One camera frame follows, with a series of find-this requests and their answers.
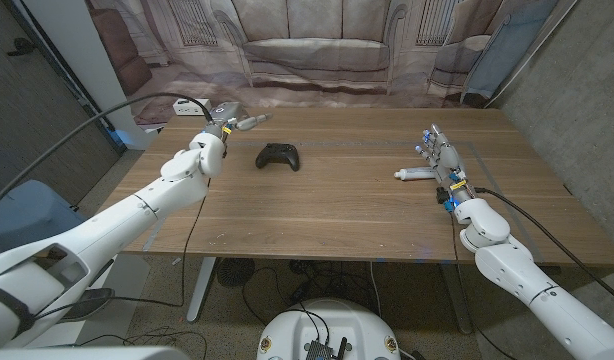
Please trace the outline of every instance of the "printed backdrop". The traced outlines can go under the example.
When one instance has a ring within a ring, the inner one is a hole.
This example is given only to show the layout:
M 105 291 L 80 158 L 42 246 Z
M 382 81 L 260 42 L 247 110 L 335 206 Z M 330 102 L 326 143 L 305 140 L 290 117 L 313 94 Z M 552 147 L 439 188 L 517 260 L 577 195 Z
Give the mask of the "printed backdrop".
M 116 9 L 147 64 L 185 69 L 164 90 L 246 106 L 479 107 L 574 1 L 90 0 L 89 5 L 92 14 Z M 95 23 L 99 32 L 108 26 Z M 118 50 L 105 45 L 113 58 Z M 128 92 L 143 81 L 129 71 L 122 74 L 122 68 L 117 73 L 121 85 L 123 76 L 135 80 Z M 166 107 L 155 100 L 137 121 L 158 123 Z

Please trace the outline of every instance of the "blue connector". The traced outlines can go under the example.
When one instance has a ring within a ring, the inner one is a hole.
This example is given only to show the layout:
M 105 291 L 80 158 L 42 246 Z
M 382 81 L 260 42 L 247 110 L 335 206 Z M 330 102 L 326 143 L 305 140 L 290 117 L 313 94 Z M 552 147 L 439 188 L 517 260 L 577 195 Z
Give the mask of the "blue connector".
M 445 201 L 443 203 L 443 206 L 445 206 L 445 210 L 447 210 L 448 213 L 451 213 L 454 211 L 454 205 L 452 204 L 450 200 Z

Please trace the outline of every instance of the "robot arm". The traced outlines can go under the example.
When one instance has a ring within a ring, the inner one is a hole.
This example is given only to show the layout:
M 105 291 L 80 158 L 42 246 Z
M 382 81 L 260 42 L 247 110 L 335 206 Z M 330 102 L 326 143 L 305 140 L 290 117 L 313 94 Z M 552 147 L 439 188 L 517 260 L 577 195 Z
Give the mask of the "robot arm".
M 507 221 L 476 197 L 462 159 L 438 126 L 423 135 L 427 150 L 416 150 L 447 190 L 445 208 L 467 225 L 460 241 L 475 253 L 478 270 L 527 305 L 576 359 L 614 359 L 614 329 L 549 278 L 510 234 Z
M 201 201 L 204 177 L 221 172 L 232 128 L 249 130 L 271 115 L 249 117 L 239 103 L 212 110 L 214 121 L 161 168 L 161 176 L 81 225 L 0 254 L 0 347 L 22 347 L 69 310 L 116 254 L 159 219 Z M 49 254 L 54 261 L 39 258 Z

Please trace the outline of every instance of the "wooden table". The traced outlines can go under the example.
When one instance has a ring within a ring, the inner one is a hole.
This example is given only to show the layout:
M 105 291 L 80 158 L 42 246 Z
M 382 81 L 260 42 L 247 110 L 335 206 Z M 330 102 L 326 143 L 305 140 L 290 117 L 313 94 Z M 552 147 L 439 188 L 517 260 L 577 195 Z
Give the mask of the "wooden table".
M 584 263 L 614 267 L 614 244 L 549 166 L 498 110 L 249 109 L 274 118 L 228 140 L 223 173 L 200 204 L 171 215 L 126 251 L 217 257 L 455 262 L 450 217 L 436 204 L 434 180 L 403 182 L 400 168 L 427 166 L 414 151 L 438 124 L 463 157 L 475 186 L 498 191 L 541 221 Z M 103 207 L 159 176 L 202 128 L 174 117 Z M 254 162 L 268 142 L 294 144 L 301 169 Z M 483 196 L 511 225 L 537 263 L 571 264 L 555 245 L 497 199 Z M 458 242 L 459 261 L 474 256 Z

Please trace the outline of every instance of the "black game controller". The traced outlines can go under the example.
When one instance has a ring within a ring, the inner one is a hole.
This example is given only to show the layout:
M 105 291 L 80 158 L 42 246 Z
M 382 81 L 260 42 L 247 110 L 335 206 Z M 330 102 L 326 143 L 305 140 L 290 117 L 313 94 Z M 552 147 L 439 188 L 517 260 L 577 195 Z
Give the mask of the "black game controller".
M 298 150 L 291 144 L 267 144 L 256 158 L 256 167 L 262 169 L 263 166 L 270 162 L 289 164 L 294 171 L 300 169 Z

